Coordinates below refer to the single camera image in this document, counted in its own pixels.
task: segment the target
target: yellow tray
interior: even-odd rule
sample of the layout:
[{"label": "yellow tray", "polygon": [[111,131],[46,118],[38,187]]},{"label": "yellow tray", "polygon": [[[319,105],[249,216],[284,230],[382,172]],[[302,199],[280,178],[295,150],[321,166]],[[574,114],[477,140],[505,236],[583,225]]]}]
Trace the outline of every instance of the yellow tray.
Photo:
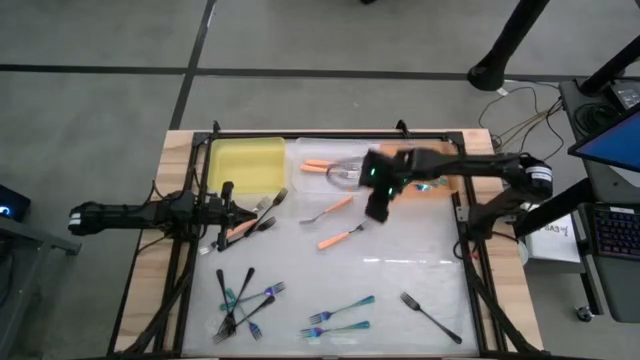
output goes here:
[{"label": "yellow tray", "polygon": [[283,138],[215,140],[209,189],[219,193],[225,181],[233,181],[237,194],[280,191],[285,186],[284,151]]}]

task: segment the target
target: black keyboard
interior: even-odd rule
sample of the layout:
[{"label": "black keyboard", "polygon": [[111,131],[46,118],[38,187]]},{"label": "black keyboard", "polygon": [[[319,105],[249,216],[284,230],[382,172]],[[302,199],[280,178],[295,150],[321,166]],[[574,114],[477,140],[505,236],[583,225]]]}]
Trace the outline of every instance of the black keyboard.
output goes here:
[{"label": "black keyboard", "polygon": [[640,260],[640,212],[637,209],[596,205],[591,214],[597,254]]}]

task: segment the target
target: floor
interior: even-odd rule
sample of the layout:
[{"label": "floor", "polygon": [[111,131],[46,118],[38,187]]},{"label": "floor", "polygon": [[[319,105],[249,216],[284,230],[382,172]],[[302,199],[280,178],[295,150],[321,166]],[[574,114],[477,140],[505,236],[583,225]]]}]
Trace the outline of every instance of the floor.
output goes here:
[{"label": "floor", "polygon": [[[203,17],[212,4],[0,3],[0,183],[34,200],[30,224],[71,238],[71,207],[141,202],[170,127],[209,128],[218,120],[228,129],[390,128],[398,119],[413,128],[477,127],[499,95],[460,79],[490,48],[516,1],[380,0],[365,7],[357,0],[218,0],[214,15]],[[551,2],[507,73],[550,81],[588,75],[637,35],[639,19],[632,0]],[[7,71],[8,64],[62,68]],[[196,66],[444,72],[457,80],[193,77],[180,70]],[[164,74],[145,73],[149,67]],[[627,73],[640,75],[640,67]],[[521,86],[535,89],[539,110],[558,97],[545,85],[504,87]],[[491,106],[482,122],[500,134],[533,114],[533,94],[523,90]],[[551,124],[565,141],[548,161],[559,192],[585,173],[566,155],[573,137],[564,113]],[[539,126],[524,149],[545,157],[559,143]],[[507,150],[519,147],[515,141]],[[84,246],[77,258],[52,256],[18,354],[104,354],[136,238],[135,231],[106,231],[78,238]],[[572,307],[585,302],[577,275],[529,268],[527,278],[547,350],[611,359],[640,351],[637,325],[607,315],[590,324],[575,320]]]}]

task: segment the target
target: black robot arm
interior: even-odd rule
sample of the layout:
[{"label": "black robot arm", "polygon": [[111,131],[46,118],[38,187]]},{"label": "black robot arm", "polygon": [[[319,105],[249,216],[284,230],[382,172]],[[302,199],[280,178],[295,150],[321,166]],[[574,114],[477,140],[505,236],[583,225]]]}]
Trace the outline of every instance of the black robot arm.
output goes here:
[{"label": "black robot arm", "polygon": [[386,221],[389,201],[412,181],[433,180],[443,175],[499,177],[511,185],[486,204],[468,209],[469,240],[491,238],[496,219],[514,212],[524,202],[538,203],[553,193],[551,168],[529,154],[448,155],[415,148],[390,157],[369,151],[359,179],[361,186],[373,189],[365,210],[367,216]]},{"label": "black robot arm", "polygon": [[105,229],[159,229],[167,236],[187,235],[191,226],[220,225],[227,228],[253,220],[256,214],[231,201],[233,183],[224,184],[221,196],[197,204],[191,191],[176,191],[158,201],[140,205],[104,205],[86,202],[69,214],[69,230],[74,235],[90,235]]}]

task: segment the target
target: fork with blue handle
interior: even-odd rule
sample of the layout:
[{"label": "fork with blue handle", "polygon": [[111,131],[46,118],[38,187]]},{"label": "fork with blue handle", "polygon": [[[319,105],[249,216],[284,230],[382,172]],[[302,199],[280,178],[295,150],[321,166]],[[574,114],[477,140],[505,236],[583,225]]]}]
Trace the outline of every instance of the fork with blue handle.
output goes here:
[{"label": "fork with blue handle", "polygon": [[[227,288],[226,293],[231,301],[233,302],[236,301],[236,295],[233,293],[233,290],[231,290],[230,288]],[[247,324],[249,324],[249,331],[251,331],[251,335],[253,335],[253,338],[256,340],[259,340],[262,337],[262,332],[260,331],[260,327],[258,326],[258,324],[249,320],[249,318],[247,317],[247,313],[245,313],[244,309],[242,308],[242,305],[238,304],[238,309],[240,310],[240,313],[242,314],[242,316],[247,318]]]},{"label": "fork with blue handle", "polygon": [[351,308],[354,308],[354,307],[358,307],[358,306],[362,306],[362,305],[366,305],[366,304],[371,304],[371,303],[373,303],[375,301],[376,301],[376,297],[373,296],[373,295],[369,295],[366,298],[364,298],[364,299],[362,299],[362,300],[360,300],[360,301],[358,301],[356,303],[353,303],[353,304],[351,304],[349,306],[345,306],[345,307],[340,308],[340,309],[338,309],[336,311],[323,311],[321,313],[315,314],[315,315],[309,317],[309,321],[311,321],[312,325],[313,324],[317,324],[317,323],[321,323],[323,321],[329,320],[332,315],[335,315],[335,314],[337,314],[337,313],[339,313],[341,311],[348,310],[348,309],[351,309]]},{"label": "fork with blue handle", "polygon": [[343,330],[356,330],[356,329],[368,329],[371,327],[371,324],[368,321],[359,322],[357,324],[335,328],[335,329],[322,329],[322,328],[311,328],[300,330],[300,335],[305,338],[316,338],[320,337],[320,335],[329,332],[329,331],[343,331]]},{"label": "fork with blue handle", "polygon": [[[278,294],[279,292],[281,292],[282,290],[284,290],[286,287],[284,285],[284,281],[281,281],[275,285],[269,286],[268,288],[264,289],[263,292],[251,295],[251,296],[247,296],[245,298],[240,299],[239,304],[242,304],[245,301],[249,301],[249,300],[253,300],[257,297],[260,296],[276,296],[276,294]],[[228,304],[221,304],[220,305],[220,311],[227,311],[228,309],[231,309],[233,307],[233,305],[235,304],[235,301],[231,301]]]}]

